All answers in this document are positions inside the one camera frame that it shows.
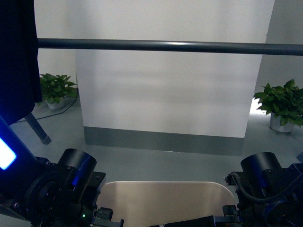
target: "green leaves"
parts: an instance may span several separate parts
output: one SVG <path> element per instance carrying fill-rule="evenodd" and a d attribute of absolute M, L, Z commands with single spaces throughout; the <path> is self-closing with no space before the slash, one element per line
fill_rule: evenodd
<path fill-rule="evenodd" d="M 60 97 L 76 97 L 75 83 L 68 81 L 71 77 L 67 75 L 40 74 L 40 83 L 43 100 L 49 103 L 59 103 Z"/>
<path fill-rule="evenodd" d="M 271 87 L 267 83 L 264 92 L 257 92 L 254 97 L 259 98 L 258 103 L 262 104 L 258 109 L 281 116 L 281 126 L 288 122 L 303 125 L 303 89 L 295 86 L 294 79 L 283 87 Z"/>

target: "white backdrop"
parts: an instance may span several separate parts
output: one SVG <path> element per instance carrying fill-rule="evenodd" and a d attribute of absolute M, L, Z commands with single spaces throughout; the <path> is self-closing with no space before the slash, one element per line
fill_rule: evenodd
<path fill-rule="evenodd" d="M 264 43 L 274 0 L 66 3 L 73 38 Z M 243 138 L 261 57 L 78 50 L 84 126 Z"/>

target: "black cable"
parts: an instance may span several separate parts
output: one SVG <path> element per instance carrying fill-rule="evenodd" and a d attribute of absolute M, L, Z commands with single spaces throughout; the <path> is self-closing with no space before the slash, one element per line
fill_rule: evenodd
<path fill-rule="evenodd" d="M 57 116 L 57 115 L 60 115 L 60 114 L 63 114 L 64 112 L 66 112 L 69 108 L 71 108 L 72 105 L 74 105 L 74 103 L 77 101 L 77 98 L 78 98 L 78 79 L 76 78 L 76 98 L 75 100 L 73 101 L 73 103 L 64 111 L 60 112 L 60 113 L 55 113 L 55 114 L 52 114 L 52 115 L 49 115 L 49 116 L 45 116 L 45 117 L 39 117 L 39 118 L 36 118 L 36 120 L 40 120 L 40 119 L 44 119 L 44 118 L 48 118 L 48 117 L 52 117 L 52 116 Z"/>
<path fill-rule="evenodd" d="M 286 188 L 284 188 L 281 192 L 279 192 L 278 194 L 272 196 L 272 197 L 269 197 L 269 198 L 265 198 L 265 199 L 261 199 L 261 198 L 256 198 L 250 194 L 248 194 L 244 187 L 242 186 L 242 183 L 241 183 L 241 180 L 240 180 L 240 177 L 238 176 L 238 174 L 236 174 L 235 172 L 232 172 L 231 174 L 229 174 L 229 176 L 231 176 L 234 181 L 236 182 L 236 184 L 238 185 L 240 191 L 244 194 L 244 196 L 246 198 L 248 198 L 249 200 L 253 201 L 253 202 L 260 202 L 260 203 L 270 203 L 272 202 L 273 200 L 277 199 L 277 198 L 280 198 L 280 197 L 283 197 L 285 196 L 286 193 L 288 193 L 289 191 L 292 191 L 294 190 L 302 181 L 303 179 L 303 172 L 300 173 L 300 175 L 293 181 L 291 182 Z"/>

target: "beige table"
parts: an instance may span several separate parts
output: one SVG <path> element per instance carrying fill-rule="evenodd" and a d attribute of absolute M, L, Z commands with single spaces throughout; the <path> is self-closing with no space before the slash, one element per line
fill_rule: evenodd
<path fill-rule="evenodd" d="M 111 182 L 101 189 L 98 207 L 111 208 L 124 227 L 147 227 L 205 216 L 223 216 L 236 205 L 232 193 L 213 182 Z"/>

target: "potted plant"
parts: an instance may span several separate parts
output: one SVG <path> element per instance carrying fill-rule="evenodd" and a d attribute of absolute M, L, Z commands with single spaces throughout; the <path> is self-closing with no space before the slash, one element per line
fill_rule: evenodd
<path fill-rule="evenodd" d="M 49 73 L 40 75 L 42 98 L 47 102 L 49 108 L 62 108 L 64 107 L 64 98 L 66 96 L 76 97 L 77 91 L 72 87 L 76 84 L 69 81 L 70 76 L 54 76 Z"/>
<path fill-rule="evenodd" d="M 295 85 L 294 79 L 286 82 L 283 87 L 271 87 L 267 83 L 264 92 L 257 92 L 254 97 L 259 98 L 261 106 L 258 109 L 271 114 L 272 129 L 290 132 L 294 125 L 303 125 L 303 89 Z"/>

